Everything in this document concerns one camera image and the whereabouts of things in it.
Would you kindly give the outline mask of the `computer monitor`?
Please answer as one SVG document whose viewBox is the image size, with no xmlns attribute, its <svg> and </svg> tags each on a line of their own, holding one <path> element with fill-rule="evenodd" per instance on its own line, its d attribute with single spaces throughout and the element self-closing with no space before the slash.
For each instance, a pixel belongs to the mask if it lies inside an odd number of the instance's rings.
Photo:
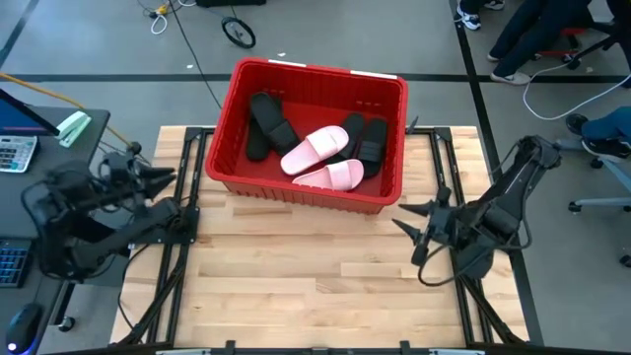
<svg viewBox="0 0 631 355">
<path fill-rule="evenodd" d="M 0 89 L 0 135 L 57 136 L 59 130 L 23 102 Z"/>
</svg>

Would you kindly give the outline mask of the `black metal table frame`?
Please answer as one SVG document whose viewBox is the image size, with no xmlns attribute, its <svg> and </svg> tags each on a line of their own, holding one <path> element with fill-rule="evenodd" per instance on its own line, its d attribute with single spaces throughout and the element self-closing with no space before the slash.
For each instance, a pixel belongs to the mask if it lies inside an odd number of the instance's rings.
<svg viewBox="0 0 631 355">
<path fill-rule="evenodd" d="M 441 325 L 434 321 L 421 326 L 419 346 L 403 335 L 406 328 L 400 322 L 386 330 L 363 328 L 355 340 L 344 336 L 339 327 L 309 328 L 304 323 L 296 325 L 296 336 L 290 335 L 289 325 L 280 324 L 281 338 L 270 346 L 249 327 L 222 339 L 211 331 L 199 339 L 185 339 L 198 327 L 192 315 L 201 313 L 204 306 L 225 309 L 229 303 L 241 306 L 245 302 L 243 292 L 200 290 L 207 281 L 198 275 L 197 268 L 215 236 L 210 217 L 222 212 L 229 227 L 237 226 L 231 205 L 235 196 L 201 172 L 213 132 L 211 126 L 164 126 L 160 131 L 156 157 L 177 166 L 174 194 L 185 214 L 173 231 L 172 241 L 163 249 L 143 243 L 126 269 L 124 292 L 140 283 L 133 278 L 133 271 L 157 269 L 155 295 L 142 318 L 107 346 L 51 355 L 631 355 L 548 347 L 522 340 L 482 299 L 480 284 L 469 279 L 457 282 L 447 293 L 449 304 L 437 311 L 440 318 L 456 322 Z"/>
</svg>

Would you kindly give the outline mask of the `black computer mouse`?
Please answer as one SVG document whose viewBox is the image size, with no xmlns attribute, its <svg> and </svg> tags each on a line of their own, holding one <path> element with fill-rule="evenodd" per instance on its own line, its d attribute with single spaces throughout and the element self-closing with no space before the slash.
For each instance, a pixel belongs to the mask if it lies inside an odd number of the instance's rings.
<svg viewBox="0 0 631 355">
<path fill-rule="evenodd" d="M 41 305 L 29 303 L 13 316 L 6 332 L 6 348 L 10 355 L 24 355 L 32 347 L 41 315 Z"/>
</svg>

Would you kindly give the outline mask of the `grey desk calculator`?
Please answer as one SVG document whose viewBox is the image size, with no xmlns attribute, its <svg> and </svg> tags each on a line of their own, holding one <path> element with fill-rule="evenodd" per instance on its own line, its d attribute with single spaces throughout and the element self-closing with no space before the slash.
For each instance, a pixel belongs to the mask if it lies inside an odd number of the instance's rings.
<svg viewBox="0 0 631 355">
<path fill-rule="evenodd" d="M 0 173 L 25 173 L 37 145 L 35 136 L 0 136 Z"/>
</svg>

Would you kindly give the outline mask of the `pink slide sandal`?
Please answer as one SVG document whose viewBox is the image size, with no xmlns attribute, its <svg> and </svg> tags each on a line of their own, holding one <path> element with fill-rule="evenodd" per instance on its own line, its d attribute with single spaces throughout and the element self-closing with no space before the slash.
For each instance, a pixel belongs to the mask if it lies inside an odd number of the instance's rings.
<svg viewBox="0 0 631 355">
<path fill-rule="evenodd" d="M 288 176 L 295 176 L 336 155 L 348 143 L 349 135 L 341 126 L 320 128 L 282 157 L 281 170 Z"/>
<path fill-rule="evenodd" d="M 364 166 L 356 159 L 326 165 L 311 173 L 296 177 L 293 184 L 348 191 L 356 188 L 364 178 Z"/>
</svg>

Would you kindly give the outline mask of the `person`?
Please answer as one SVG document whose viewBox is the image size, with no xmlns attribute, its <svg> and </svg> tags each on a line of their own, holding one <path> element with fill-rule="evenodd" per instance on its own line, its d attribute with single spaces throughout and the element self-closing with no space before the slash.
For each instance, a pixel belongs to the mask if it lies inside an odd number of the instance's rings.
<svg viewBox="0 0 631 355">
<path fill-rule="evenodd" d="M 565 122 L 572 133 L 581 137 L 589 153 L 614 163 L 631 158 L 631 106 L 621 106 L 592 120 L 572 113 Z"/>
<path fill-rule="evenodd" d="M 524 0 L 489 50 L 497 65 L 492 81 L 522 86 L 531 77 L 520 69 L 589 10 L 592 0 Z"/>
</svg>

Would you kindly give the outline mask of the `red plastic bin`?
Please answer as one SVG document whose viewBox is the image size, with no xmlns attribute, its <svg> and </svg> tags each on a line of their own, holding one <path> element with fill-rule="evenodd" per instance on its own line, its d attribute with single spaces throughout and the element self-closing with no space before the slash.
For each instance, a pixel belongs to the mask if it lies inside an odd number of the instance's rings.
<svg viewBox="0 0 631 355">
<path fill-rule="evenodd" d="M 375 177 L 349 192 L 296 185 L 271 153 L 262 162 L 245 154 L 250 99 L 257 93 L 278 98 L 299 138 L 351 113 L 386 123 L 384 161 Z M 247 57 L 235 67 L 221 117 L 208 151 L 206 174 L 232 193 L 304 205 L 378 214 L 402 191 L 408 87 L 397 76 L 300 65 Z"/>
</svg>

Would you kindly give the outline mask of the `black computer keyboard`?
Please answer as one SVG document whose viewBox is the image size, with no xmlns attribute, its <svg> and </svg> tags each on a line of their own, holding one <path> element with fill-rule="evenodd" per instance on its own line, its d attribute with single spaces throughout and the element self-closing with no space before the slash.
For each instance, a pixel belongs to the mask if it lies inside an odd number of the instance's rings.
<svg viewBox="0 0 631 355">
<path fill-rule="evenodd" d="M 29 274 L 33 243 L 0 239 L 0 288 L 21 288 Z"/>
</svg>

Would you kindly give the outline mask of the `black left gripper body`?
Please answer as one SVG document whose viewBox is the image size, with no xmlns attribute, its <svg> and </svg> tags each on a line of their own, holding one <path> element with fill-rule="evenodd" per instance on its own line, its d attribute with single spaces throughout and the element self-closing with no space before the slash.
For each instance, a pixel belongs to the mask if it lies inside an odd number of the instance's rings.
<svg viewBox="0 0 631 355">
<path fill-rule="evenodd" d="M 100 162 L 100 186 L 107 198 L 148 198 L 149 166 L 132 152 L 110 152 Z"/>
</svg>

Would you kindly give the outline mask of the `black slide sandal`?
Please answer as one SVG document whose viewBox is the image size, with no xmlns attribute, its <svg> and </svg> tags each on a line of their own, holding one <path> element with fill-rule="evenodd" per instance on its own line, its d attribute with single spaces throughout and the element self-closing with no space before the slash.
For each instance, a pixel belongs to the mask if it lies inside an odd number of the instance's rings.
<svg viewBox="0 0 631 355">
<path fill-rule="evenodd" d="M 347 145 L 338 153 L 328 158 L 328 164 L 335 164 L 353 158 L 356 145 L 364 129 L 365 117 L 361 113 L 352 112 L 342 122 L 341 127 L 348 134 Z"/>
<path fill-rule="evenodd" d="M 283 115 L 282 102 L 278 98 L 264 92 L 252 95 L 250 116 L 252 115 L 269 141 L 270 152 L 284 156 L 300 143 L 295 129 Z"/>
<path fill-rule="evenodd" d="M 252 115 L 246 140 L 245 154 L 253 162 L 264 161 L 270 152 L 270 144 L 256 118 Z"/>
<path fill-rule="evenodd" d="M 384 161 L 387 138 L 387 124 L 375 117 L 366 125 L 359 142 L 356 159 L 364 167 L 364 178 L 376 176 Z"/>
</svg>

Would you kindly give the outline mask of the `black side desk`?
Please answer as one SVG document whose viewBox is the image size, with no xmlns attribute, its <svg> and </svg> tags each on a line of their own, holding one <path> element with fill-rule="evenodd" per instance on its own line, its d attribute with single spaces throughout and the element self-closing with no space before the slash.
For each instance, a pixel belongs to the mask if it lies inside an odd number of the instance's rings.
<svg viewBox="0 0 631 355">
<path fill-rule="evenodd" d="M 35 224 L 22 204 L 21 193 L 53 168 L 71 161 L 92 161 L 109 122 L 110 112 L 89 108 L 87 115 L 92 121 L 71 147 L 60 146 L 51 136 L 40 137 L 38 150 L 25 173 L 0 173 L 0 241 L 30 242 L 34 248 L 37 246 Z M 0 287 L 0 355 L 12 355 L 7 348 L 6 332 L 12 318 L 29 303 L 40 306 L 41 318 L 33 345 L 24 355 L 36 355 L 49 320 L 53 317 L 53 310 L 67 287 L 63 281 L 44 276 L 37 262 L 35 250 L 32 249 L 30 267 L 23 286 Z"/>
</svg>

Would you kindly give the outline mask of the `red and black chair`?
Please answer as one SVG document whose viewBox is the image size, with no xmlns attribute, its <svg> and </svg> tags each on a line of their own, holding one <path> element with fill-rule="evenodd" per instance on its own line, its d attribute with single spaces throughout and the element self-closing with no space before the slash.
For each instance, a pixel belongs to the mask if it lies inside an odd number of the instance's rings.
<svg viewBox="0 0 631 355">
<path fill-rule="evenodd" d="M 584 46 L 579 36 L 587 31 L 597 31 L 606 34 L 606 37 L 594 44 Z M 550 48 L 540 50 L 531 60 L 554 57 L 560 59 L 570 70 L 575 70 L 581 66 L 586 55 L 598 50 L 608 51 L 616 44 L 622 48 L 625 60 L 631 69 L 631 24 L 618 24 L 615 21 L 591 22 L 589 25 L 566 28 L 561 31 L 558 40 Z"/>
</svg>

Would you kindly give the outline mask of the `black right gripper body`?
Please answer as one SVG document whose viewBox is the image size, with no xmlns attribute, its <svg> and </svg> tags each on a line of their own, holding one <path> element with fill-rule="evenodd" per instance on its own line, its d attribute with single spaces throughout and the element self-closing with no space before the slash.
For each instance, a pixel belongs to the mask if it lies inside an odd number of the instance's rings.
<svg viewBox="0 0 631 355">
<path fill-rule="evenodd" d="M 456 264 L 459 267 L 472 267 L 476 263 L 476 250 L 466 239 L 464 225 L 457 219 L 461 209 L 450 205 L 452 191 L 445 186 L 438 189 L 433 213 L 426 217 L 428 224 L 420 232 L 420 242 L 415 246 L 411 262 L 422 266 L 429 260 L 429 243 L 435 242 L 456 252 Z"/>
</svg>

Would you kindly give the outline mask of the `pale green stapler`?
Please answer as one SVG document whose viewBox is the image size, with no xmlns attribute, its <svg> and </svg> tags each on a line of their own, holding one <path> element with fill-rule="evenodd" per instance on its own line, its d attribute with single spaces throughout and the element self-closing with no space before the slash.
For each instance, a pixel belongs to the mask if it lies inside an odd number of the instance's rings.
<svg viewBox="0 0 631 355">
<path fill-rule="evenodd" d="M 59 145 L 70 148 L 91 121 L 92 118 L 89 115 L 79 110 L 66 117 L 56 126 L 58 130 L 56 139 Z"/>
</svg>

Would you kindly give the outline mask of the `black cart wheel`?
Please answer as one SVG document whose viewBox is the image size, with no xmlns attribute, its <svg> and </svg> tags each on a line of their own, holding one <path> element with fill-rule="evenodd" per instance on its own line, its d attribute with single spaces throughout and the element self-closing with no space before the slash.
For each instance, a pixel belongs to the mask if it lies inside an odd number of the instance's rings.
<svg viewBox="0 0 631 355">
<path fill-rule="evenodd" d="M 222 20 L 222 30 L 227 39 L 240 48 L 251 49 L 256 45 L 253 30 L 238 18 L 225 17 Z"/>
</svg>

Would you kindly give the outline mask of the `grey office chair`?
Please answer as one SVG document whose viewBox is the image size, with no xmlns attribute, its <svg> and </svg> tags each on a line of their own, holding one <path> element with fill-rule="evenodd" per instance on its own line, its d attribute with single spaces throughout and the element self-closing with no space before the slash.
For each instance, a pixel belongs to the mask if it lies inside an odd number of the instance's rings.
<svg viewBox="0 0 631 355">
<path fill-rule="evenodd" d="M 559 150 L 564 151 L 584 151 L 582 143 L 579 140 L 557 139 L 555 146 Z M 612 173 L 615 178 L 624 186 L 624 188 L 630 193 L 625 197 L 606 197 L 606 198 L 584 198 L 574 201 L 570 201 L 568 204 L 568 211 L 573 214 L 578 214 L 582 211 L 583 207 L 620 207 L 625 213 L 631 214 L 631 175 L 625 173 L 618 163 L 614 163 L 608 159 L 594 156 L 590 161 L 590 167 L 595 170 L 600 170 L 603 167 Z M 626 268 L 631 269 L 631 251 L 624 251 L 619 257 L 618 263 Z"/>
</svg>

